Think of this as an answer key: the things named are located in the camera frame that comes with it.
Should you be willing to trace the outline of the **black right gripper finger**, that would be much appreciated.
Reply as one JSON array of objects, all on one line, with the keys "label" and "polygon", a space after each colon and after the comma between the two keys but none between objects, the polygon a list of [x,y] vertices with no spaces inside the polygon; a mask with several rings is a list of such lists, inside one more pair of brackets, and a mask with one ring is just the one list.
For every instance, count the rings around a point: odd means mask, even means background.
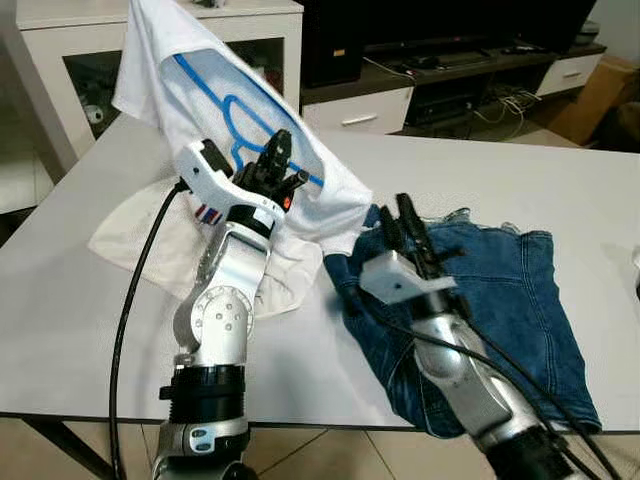
[{"label": "black right gripper finger", "polygon": [[412,251],[420,253],[420,255],[433,255],[433,247],[431,247],[428,229],[426,229],[425,223],[421,220],[420,215],[417,215],[410,195],[407,195],[407,193],[398,193],[398,209],[399,223],[401,223],[407,236],[410,237]]},{"label": "black right gripper finger", "polygon": [[408,259],[401,221],[387,205],[379,207],[381,233],[389,251],[397,252],[403,259]]}]

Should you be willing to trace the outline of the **blue denim shorts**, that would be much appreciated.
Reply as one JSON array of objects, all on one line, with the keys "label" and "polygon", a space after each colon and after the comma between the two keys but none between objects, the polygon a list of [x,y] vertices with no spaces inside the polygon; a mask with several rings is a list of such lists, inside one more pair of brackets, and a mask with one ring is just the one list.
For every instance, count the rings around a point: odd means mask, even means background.
[{"label": "blue denim shorts", "polygon": [[[457,291],[471,308],[477,332],[500,347],[499,352],[486,351],[490,360],[527,390],[549,420],[563,422],[564,413],[539,396],[538,388],[556,397],[588,433],[599,433],[602,422],[586,385],[584,358],[556,284],[552,234],[520,230],[509,223],[477,225],[466,207],[443,218],[429,218],[426,227],[438,250],[462,248],[462,256],[445,260],[445,270],[457,280]],[[370,210],[352,253],[324,257],[324,268],[342,303],[343,324],[394,413],[436,438],[456,438],[465,429],[440,390],[419,371],[412,339],[385,328],[387,320],[410,325],[407,306],[384,305],[358,285],[365,262],[385,250],[378,211]]]}]

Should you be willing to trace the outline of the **blue plastic hanger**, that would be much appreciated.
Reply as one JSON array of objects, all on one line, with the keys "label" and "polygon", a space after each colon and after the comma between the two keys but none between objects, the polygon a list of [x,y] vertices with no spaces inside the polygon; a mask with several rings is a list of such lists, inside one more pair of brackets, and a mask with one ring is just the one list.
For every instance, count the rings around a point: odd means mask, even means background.
[{"label": "blue plastic hanger", "polygon": [[233,169],[256,160],[276,132],[288,131],[293,141],[288,172],[306,170],[303,191],[317,193],[323,189],[323,165],[315,159],[296,111],[265,87],[259,76],[244,72],[215,50],[175,54],[165,68],[177,74],[180,86],[193,88],[192,104],[201,113],[212,115],[211,131],[205,137],[218,143]]}]

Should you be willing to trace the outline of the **white t-shirt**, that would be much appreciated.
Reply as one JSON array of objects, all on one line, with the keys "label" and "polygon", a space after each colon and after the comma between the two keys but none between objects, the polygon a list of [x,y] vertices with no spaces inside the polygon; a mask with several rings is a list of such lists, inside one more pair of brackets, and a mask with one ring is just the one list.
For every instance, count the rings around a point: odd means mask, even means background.
[{"label": "white t-shirt", "polygon": [[[200,50],[218,51],[244,72],[252,72],[218,36],[173,0],[129,1],[122,64],[111,102],[122,113],[159,129],[172,155],[189,143],[209,140],[205,136],[211,131],[212,115],[209,111],[201,113],[192,104],[193,88],[180,86],[177,74],[168,73],[165,68],[173,55]],[[260,78],[265,87],[285,101]],[[285,214],[284,232],[317,244],[324,253],[348,255],[372,204],[371,189],[320,141],[298,110],[291,109],[310,138],[315,159],[323,165],[324,187],[317,193],[300,189]]]}]

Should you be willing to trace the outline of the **dark bench white drawers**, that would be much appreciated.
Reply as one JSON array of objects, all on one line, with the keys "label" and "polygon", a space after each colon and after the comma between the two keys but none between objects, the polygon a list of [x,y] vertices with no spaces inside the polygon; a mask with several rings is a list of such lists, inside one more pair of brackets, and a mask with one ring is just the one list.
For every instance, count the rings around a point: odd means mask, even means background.
[{"label": "dark bench white drawers", "polygon": [[474,128],[522,125],[532,110],[579,92],[604,54],[589,44],[365,58],[355,81],[305,88],[302,114],[320,131],[463,138]]}]

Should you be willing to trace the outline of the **black speaker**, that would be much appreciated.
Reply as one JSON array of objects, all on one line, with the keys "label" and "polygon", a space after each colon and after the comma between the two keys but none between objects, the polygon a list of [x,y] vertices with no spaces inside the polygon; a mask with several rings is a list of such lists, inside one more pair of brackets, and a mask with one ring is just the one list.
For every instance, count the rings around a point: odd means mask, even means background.
[{"label": "black speaker", "polygon": [[301,84],[355,82],[364,63],[365,15],[357,0],[296,0],[303,6]]}]

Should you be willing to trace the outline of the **cream white cloth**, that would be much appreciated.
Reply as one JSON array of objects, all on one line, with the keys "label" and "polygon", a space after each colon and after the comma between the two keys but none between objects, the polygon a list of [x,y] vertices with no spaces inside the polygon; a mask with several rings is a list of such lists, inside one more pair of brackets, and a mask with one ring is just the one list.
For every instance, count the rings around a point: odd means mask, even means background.
[{"label": "cream white cloth", "polygon": [[[111,264],[132,271],[145,246],[157,210],[175,184],[164,179],[133,193],[115,207],[92,234],[88,247]],[[197,223],[191,193],[179,193],[165,212],[152,243],[143,276],[183,300],[196,283],[198,261],[204,256],[215,227]],[[264,279],[255,296],[255,314],[285,314],[301,306],[323,265],[323,251],[315,243],[284,238],[271,242]]]}]

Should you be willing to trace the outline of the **black television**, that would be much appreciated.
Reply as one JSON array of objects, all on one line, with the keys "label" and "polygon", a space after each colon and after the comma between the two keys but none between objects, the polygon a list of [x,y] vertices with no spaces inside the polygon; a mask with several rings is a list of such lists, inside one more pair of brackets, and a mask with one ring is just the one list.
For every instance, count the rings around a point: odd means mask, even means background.
[{"label": "black television", "polygon": [[364,0],[367,46],[512,40],[562,52],[596,0]]}]

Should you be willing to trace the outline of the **brown cardboard box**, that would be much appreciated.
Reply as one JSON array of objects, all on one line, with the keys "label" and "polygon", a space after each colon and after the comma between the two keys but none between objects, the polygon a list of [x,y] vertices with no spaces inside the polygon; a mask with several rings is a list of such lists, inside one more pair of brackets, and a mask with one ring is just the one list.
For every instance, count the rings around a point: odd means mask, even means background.
[{"label": "brown cardboard box", "polygon": [[576,99],[550,115],[548,131],[576,145],[589,145],[605,114],[634,96],[639,72],[634,61],[605,54]]}]

